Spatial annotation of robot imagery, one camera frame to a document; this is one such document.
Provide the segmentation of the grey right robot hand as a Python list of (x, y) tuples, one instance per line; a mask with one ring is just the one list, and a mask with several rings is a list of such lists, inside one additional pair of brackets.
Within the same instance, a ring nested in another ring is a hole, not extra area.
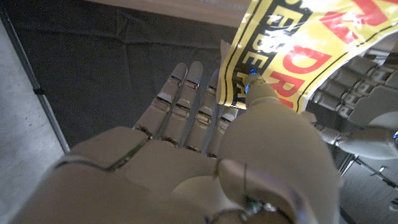
[(179, 63), (133, 127), (77, 144), (12, 222), (338, 223), (342, 179), (314, 115), (283, 104), (258, 74), (244, 79), (245, 112), (220, 117), (213, 156), (201, 150), (216, 81), (182, 139), (202, 73)]

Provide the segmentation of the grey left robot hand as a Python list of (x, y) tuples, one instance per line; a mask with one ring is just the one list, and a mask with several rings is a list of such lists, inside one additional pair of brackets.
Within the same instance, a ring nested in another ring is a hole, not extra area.
[(347, 61), (310, 101), (360, 126), (317, 128), (325, 142), (370, 159), (397, 158), (397, 44), (383, 40)]

